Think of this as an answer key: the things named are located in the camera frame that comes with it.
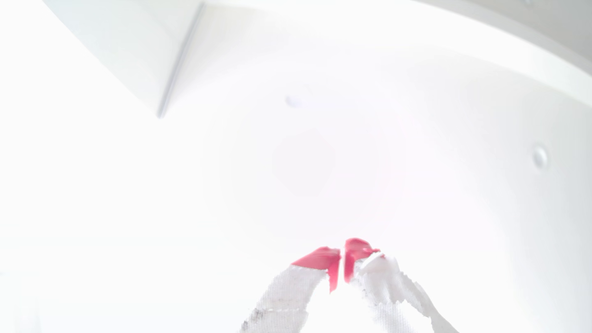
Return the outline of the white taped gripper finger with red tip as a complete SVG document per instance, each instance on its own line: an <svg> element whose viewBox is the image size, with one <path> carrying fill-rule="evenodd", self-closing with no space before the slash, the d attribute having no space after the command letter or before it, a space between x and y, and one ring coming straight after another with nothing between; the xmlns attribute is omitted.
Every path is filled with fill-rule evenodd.
<svg viewBox="0 0 592 333"><path fill-rule="evenodd" d="M338 284L341 251L322 246L293 261L270 282L240 332L301 332L308 305L319 285L329 292Z"/></svg>
<svg viewBox="0 0 592 333"><path fill-rule="evenodd" d="M347 239L344 254L344 280L359 291L382 332L458 332L394 257L360 238Z"/></svg>

